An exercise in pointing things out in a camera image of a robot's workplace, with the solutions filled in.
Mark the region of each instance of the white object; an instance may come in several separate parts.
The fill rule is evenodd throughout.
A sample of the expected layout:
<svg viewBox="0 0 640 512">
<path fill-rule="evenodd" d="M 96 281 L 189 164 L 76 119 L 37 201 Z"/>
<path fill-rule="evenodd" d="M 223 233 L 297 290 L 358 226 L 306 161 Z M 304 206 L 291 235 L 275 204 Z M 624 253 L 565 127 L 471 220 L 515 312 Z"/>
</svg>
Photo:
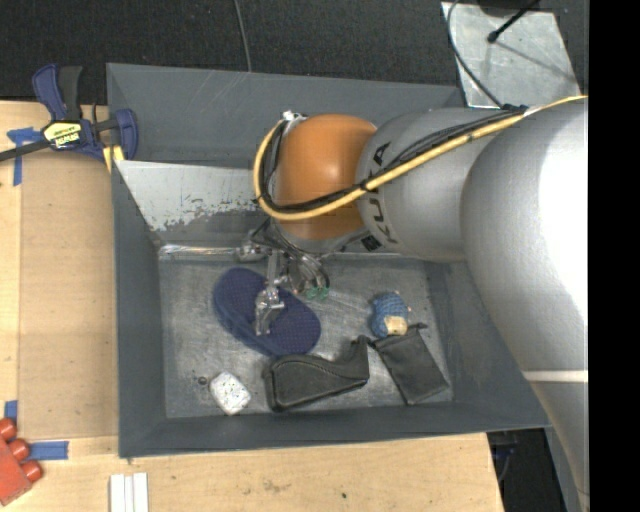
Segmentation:
<svg viewBox="0 0 640 512">
<path fill-rule="evenodd" d="M 229 372 L 222 372 L 213 379 L 209 390 L 220 409 L 228 415 L 240 412 L 251 400 L 249 390 Z"/>
<path fill-rule="evenodd" d="M 109 510 L 110 512 L 149 512 L 147 474 L 111 475 Z"/>
</svg>

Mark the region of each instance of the blue cloth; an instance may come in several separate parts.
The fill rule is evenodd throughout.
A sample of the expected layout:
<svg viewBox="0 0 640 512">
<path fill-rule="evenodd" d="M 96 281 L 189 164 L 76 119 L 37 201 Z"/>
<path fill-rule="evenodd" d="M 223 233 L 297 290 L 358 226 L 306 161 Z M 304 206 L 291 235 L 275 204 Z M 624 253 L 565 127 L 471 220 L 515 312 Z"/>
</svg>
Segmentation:
<svg viewBox="0 0 640 512">
<path fill-rule="evenodd" d="M 264 286 L 264 276 L 252 270 L 243 267 L 227 270 L 213 289 L 218 320 L 235 338 L 262 354 L 272 357 L 306 354 L 320 338 L 320 320 L 286 290 L 278 288 L 285 307 L 272 322 L 269 334 L 256 334 L 255 299 Z"/>
<path fill-rule="evenodd" d="M 386 316 L 399 316 L 405 320 L 409 318 L 409 308 L 395 292 L 384 293 L 373 300 L 371 330 L 378 338 L 385 338 L 389 334 L 384 323 Z"/>
</svg>

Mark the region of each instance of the blue clamp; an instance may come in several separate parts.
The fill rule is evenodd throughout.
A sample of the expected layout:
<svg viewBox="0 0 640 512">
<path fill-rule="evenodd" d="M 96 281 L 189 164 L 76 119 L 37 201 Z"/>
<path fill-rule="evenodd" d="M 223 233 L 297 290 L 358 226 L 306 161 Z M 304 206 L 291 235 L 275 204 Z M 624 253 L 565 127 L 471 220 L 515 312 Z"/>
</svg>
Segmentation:
<svg viewBox="0 0 640 512">
<path fill-rule="evenodd" d="M 77 101 L 81 72 L 80 66 L 58 68 L 57 64 L 47 64 L 33 75 L 36 97 L 51 114 L 51 123 L 42 130 L 44 138 L 54 150 L 70 150 L 104 162 L 105 146 L 99 140 L 101 130 L 96 128 L 117 127 L 124 156 L 132 159 L 138 149 L 138 129 L 133 112 L 129 109 L 116 111 L 116 119 L 112 123 L 92 124 L 82 119 Z"/>
</svg>

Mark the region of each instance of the black cable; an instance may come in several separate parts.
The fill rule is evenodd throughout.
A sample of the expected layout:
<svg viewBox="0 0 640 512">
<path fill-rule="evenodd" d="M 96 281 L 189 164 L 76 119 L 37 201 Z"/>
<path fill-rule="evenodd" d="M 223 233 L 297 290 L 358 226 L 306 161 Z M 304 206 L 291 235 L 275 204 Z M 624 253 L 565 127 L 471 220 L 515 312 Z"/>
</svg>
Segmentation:
<svg viewBox="0 0 640 512">
<path fill-rule="evenodd" d="M 236 7 L 238 25 L 240 25 L 240 35 L 242 36 L 242 46 L 244 47 L 244 56 L 247 60 L 247 71 L 251 73 L 253 71 L 253 66 L 251 65 L 251 56 L 249 55 L 249 43 L 247 42 L 247 34 L 244 30 L 244 23 L 242 21 L 242 12 L 240 12 L 239 0 L 233 0 L 233 5 L 235 5 Z"/>
<path fill-rule="evenodd" d="M 473 71 L 469 69 L 469 66 L 467 66 L 467 63 L 464 61 L 464 59 L 460 55 L 460 52 L 458 52 L 458 48 L 456 47 L 456 44 L 453 41 L 453 34 L 451 33 L 451 14 L 453 13 L 453 10 L 455 9 L 456 5 L 458 5 L 459 3 L 460 3 L 460 0 L 455 0 L 455 2 L 451 4 L 451 7 L 449 8 L 449 12 L 447 13 L 447 32 L 449 32 L 451 49 L 453 50 L 453 53 L 458 59 L 458 62 L 460 62 L 460 65 L 462 66 L 462 68 L 465 70 L 467 75 L 469 75 L 469 78 L 471 78 L 471 80 L 475 82 L 475 84 L 480 88 L 480 90 L 483 93 L 485 93 L 491 101 L 493 101 L 498 107 L 503 108 L 503 104 L 500 102 L 500 100 L 498 100 L 498 98 L 496 98 L 491 93 L 491 91 L 487 89 L 487 87 L 480 81 L 480 79 L 473 73 Z"/>
<path fill-rule="evenodd" d="M 500 34 L 502 34 L 505 30 L 507 30 L 511 25 L 513 25 L 516 21 L 518 21 L 522 16 L 524 16 L 524 14 L 531 9 L 534 5 L 536 5 L 537 3 L 540 3 L 540 0 L 533 0 L 533 2 L 531 2 L 529 5 L 523 7 L 522 9 L 520 9 L 516 14 L 514 14 L 513 16 L 511 16 L 511 18 L 509 18 L 501 27 L 497 28 L 496 30 L 494 30 L 493 32 L 491 32 L 488 36 L 487 36 L 487 41 L 489 43 L 495 43 L 496 40 L 498 39 L 498 37 L 500 37 Z"/>
</svg>

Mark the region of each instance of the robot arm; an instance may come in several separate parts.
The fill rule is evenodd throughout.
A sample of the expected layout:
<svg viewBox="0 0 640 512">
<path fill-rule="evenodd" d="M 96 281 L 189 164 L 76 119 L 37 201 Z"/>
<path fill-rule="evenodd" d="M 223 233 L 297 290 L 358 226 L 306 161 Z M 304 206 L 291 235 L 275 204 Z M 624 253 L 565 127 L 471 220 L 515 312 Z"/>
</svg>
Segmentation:
<svg viewBox="0 0 640 512">
<path fill-rule="evenodd" d="M 468 263 L 563 444 L 585 510 L 587 113 L 574 97 L 408 114 L 378 129 L 331 114 L 285 134 L 283 120 L 254 168 L 258 202 L 295 265 L 365 237 Z"/>
</svg>

